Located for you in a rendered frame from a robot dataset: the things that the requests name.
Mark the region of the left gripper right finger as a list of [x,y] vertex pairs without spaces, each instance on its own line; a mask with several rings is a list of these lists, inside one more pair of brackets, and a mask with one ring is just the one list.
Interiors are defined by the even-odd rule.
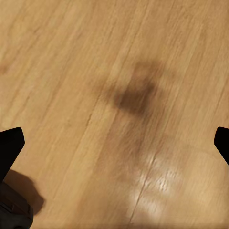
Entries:
[[218,151],[222,154],[224,159],[229,165],[229,129],[224,127],[218,127],[215,138],[214,145]]

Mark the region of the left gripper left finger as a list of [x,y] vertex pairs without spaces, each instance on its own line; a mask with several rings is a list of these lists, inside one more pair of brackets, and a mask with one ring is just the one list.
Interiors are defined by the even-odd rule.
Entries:
[[20,127],[0,132],[0,184],[24,145],[25,139]]

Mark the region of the digital camera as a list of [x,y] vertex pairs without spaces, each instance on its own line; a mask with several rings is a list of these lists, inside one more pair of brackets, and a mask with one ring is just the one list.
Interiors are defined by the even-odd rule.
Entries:
[[29,229],[33,207],[4,181],[0,184],[0,229]]

